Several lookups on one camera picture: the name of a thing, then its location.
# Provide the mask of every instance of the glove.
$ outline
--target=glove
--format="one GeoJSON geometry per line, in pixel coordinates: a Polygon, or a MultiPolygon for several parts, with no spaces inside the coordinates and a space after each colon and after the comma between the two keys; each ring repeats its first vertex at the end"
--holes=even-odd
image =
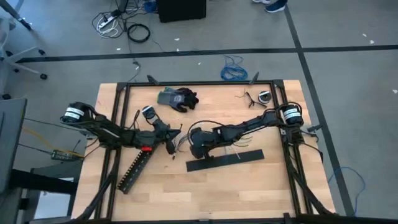
{"type": "Polygon", "coordinates": [[[174,90],[173,88],[166,87],[157,96],[157,103],[160,105],[170,105],[176,111],[186,113],[188,110],[182,106],[187,106],[191,110],[194,110],[195,105],[199,103],[196,95],[197,93],[192,92],[188,88],[174,90]]]}

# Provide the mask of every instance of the shoe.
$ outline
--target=shoe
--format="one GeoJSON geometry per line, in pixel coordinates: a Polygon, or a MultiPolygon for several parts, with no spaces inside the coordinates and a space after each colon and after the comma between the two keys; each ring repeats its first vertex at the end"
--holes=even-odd
{"type": "Polygon", "coordinates": [[[269,4],[271,3],[271,0],[252,0],[254,3],[263,3],[263,4],[269,4]]]}
{"type": "Polygon", "coordinates": [[[273,4],[270,4],[269,6],[266,6],[264,10],[269,13],[274,13],[274,12],[283,11],[284,9],[285,9],[285,4],[281,4],[279,3],[279,1],[277,1],[273,4]]]}

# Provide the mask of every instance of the wooden table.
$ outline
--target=wooden table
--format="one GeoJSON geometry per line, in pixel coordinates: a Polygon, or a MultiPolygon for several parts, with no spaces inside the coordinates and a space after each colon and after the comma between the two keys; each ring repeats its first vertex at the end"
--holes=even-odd
{"type": "MultiPolygon", "coordinates": [[[[285,80],[284,85],[288,100],[301,104],[305,125],[309,125],[310,117],[300,82],[285,80]]],[[[189,110],[188,113],[178,113],[169,106],[156,103],[157,94],[164,86],[131,88],[126,126],[131,125],[136,110],[141,110],[147,105],[154,105],[160,118],[172,128],[179,128],[180,124],[183,124],[183,133],[201,119],[238,124],[262,114],[264,108],[259,105],[248,108],[247,98],[235,96],[241,96],[245,89],[253,97],[260,91],[269,90],[267,85],[213,85],[189,88],[198,93],[200,102],[195,110],[189,110]]],[[[102,84],[99,88],[95,109],[108,119],[112,115],[115,92],[115,83],[102,84]]],[[[121,100],[118,111],[121,111],[122,103],[121,100]]],[[[273,103],[270,102],[268,108],[273,107],[273,103]]],[[[118,113],[117,124],[120,123],[120,114],[118,113]]],[[[140,129],[153,130],[153,127],[145,122],[143,115],[139,116],[138,123],[140,129]]],[[[207,129],[213,126],[202,124],[201,127],[207,129]]],[[[190,153],[189,143],[186,142],[181,147],[184,152],[179,152],[174,161],[167,154],[165,146],[159,146],[130,193],[124,195],[121,191],[116,191],[113,220],[275,218],[282,217],[284,212],[294,216],[278,128],[265,128],[252,133],[251,136],[253,138],[248,147],[234,146],[234,149],[238,152],[262,149],[264,160],[195,172],[187,172],[185,166],[186,161],[195,159],[190,153]]],[[[306,143],[317,146],[314,138],[304,137],[306,143]]],[[[86,154],[95,147],[94,145],[88,148],[86,154]]],[[[122,150],[118,181],[138,152],[131,148],[122,150]]],[[[233,153],[233,150],[228,149],[228,154],[233,153]]],[[[308,186],[324,206],[334,212],[319,153],[304,145],[300,146],[300,153],[308,186]]],[[[225,150],[215,149],[210,154],[220,156],[225,154],[225,150]]],[[[100,182],[103,158],[104,150],[98,149],[85,159],[72,217],[79,216],[94,197],[100,182]]],[[[300,190],[299,194],[304,210],[300,190]]],[[[107,198],[108,195],[103,202],[103,217],[107,198]]]]}

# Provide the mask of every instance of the black box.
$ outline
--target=black box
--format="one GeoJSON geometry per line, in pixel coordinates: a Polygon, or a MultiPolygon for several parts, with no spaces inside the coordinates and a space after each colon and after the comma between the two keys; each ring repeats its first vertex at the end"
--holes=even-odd
{"type": "Polygon", "coordinates": [[[207,0],[156,0],[161,22],[202,19],[206,17],[207,0]]]}

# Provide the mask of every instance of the red part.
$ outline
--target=red part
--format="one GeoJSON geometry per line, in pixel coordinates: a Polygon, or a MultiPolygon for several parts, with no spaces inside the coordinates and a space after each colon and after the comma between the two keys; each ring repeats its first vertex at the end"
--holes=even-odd
{"type": "Polygon", "coordinates": [[[141,150],[142,151],[151,151],[152,150],[152,148],[151,147],[149,147],[149,146],[143,146],[143,147],[141,147],[141,150]]]}

